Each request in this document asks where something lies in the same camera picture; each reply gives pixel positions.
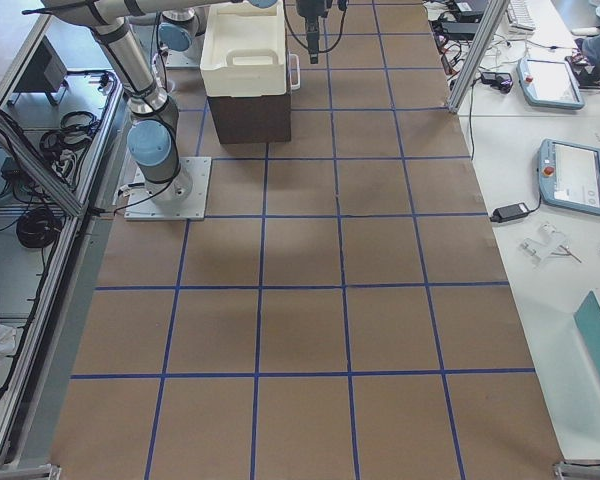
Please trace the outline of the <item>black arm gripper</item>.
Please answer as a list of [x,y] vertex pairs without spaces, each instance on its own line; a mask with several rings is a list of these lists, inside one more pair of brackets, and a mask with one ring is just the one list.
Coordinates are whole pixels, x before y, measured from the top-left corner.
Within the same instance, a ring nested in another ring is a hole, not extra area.
[[309,22],[326,18],[332,6],[331,0],[296,0],[295,3],[297,14]]

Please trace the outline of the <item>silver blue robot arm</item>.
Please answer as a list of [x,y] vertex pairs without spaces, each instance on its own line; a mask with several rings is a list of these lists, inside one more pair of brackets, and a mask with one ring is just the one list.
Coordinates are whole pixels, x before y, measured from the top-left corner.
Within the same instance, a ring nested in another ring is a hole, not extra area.
[[186,197],[193,180],[183,170],[177,152],[178,110],[175,101],[158,84],[129,19],[146,14],[211,6],[211,1],[44,1],[24,15],[51,15],[89,29],[128,97],[134,126],[128,149],[144,176],[148,197],[169,202]]

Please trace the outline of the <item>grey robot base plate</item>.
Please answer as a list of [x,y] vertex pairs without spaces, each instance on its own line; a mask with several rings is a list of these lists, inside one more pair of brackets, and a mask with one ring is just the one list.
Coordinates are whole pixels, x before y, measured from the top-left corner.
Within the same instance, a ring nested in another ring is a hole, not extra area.
[[149,183],[137,167],[134,183],[141,183],[130,192],[130,207],[124,209],[129,221],[203,220],[212,167],[210,157],[181,157],[180,173],[169,187]]

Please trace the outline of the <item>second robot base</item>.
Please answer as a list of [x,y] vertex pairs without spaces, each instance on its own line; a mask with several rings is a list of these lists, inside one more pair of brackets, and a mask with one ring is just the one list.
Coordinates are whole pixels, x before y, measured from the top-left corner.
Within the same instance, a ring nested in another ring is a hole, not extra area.
[[168,68],[200,66],[206,25],[206,7],[188,7],[162,13],[158,38],[166,47]]

